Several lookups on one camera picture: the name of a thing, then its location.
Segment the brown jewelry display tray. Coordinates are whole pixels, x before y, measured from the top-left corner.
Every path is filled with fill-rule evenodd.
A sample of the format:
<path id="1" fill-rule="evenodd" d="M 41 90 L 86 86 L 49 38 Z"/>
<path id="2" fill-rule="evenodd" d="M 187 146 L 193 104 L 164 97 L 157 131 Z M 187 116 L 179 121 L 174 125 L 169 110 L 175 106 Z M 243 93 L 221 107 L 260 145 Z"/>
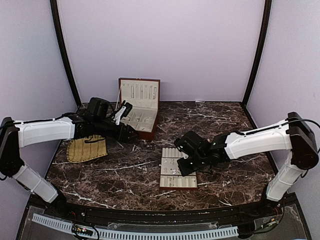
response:
<path id="1" fill-rule="evenodd" d="M 160 190 L 197 190 L 197 176 L 192 173 L 182 176 L 178 167 L 179 159 L 186 159 L 187 154 L 178 151 L 176 148 L 163 148 L 160 164 Z"/>

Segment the red wooden jewelry box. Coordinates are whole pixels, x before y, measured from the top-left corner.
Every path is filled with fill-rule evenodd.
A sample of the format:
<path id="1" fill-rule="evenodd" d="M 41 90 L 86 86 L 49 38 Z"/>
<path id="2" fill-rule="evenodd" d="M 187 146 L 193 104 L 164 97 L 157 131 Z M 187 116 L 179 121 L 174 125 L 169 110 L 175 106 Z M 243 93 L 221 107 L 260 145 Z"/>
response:
<path id="1" fill-rule="evenodd" d="M 135 129 L 141 140 L 152 141 L 155 137 L 159 121 L 160 83 L 159 79 L 118 79 L 120 102 L 132 105 L 121 122 Z"/>

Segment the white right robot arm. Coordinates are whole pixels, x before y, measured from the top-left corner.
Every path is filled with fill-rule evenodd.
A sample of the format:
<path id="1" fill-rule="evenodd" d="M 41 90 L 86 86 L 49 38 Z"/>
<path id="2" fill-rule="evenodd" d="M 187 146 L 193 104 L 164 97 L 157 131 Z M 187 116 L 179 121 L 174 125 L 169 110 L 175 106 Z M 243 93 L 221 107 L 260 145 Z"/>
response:
<path id="1" fill-rule="evenodd" d="M 286 191 L 319 163 L 320 150 L 315 134 L 309 127 L 311 120 L 296 112 L 275 124 L 248 131 L 220 134 L 209 142 L 190 130 L 177 138 L 174 146 L 187 155 L 177 161 L 182 176 L 188 176 L 206 166 L 216 166 L 244 156 L 271 151 L 289 153 L 274 179 L 265 188 L 265 198 L 255 205 L 255 213 L 266 217 Z"/>

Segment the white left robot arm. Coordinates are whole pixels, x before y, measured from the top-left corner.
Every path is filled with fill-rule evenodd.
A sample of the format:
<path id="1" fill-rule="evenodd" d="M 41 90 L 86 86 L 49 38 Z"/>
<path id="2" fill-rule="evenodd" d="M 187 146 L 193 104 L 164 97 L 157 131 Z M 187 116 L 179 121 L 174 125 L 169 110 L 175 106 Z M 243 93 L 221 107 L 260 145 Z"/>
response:
<path id="1" fill-rule="evenodd" d="M 58 217 L 67 218 L 71 208 L 63 201 L 64 195 L 44 179 L 44 169 L 49 167 L 58 143 L 93 136 L 127 143 L 138 135 L 128 124 L 111 119 L 86 119 L 75 113 L 31 121 L 6 117 L 0 124 L 0 172 L 50 204 Z"/>

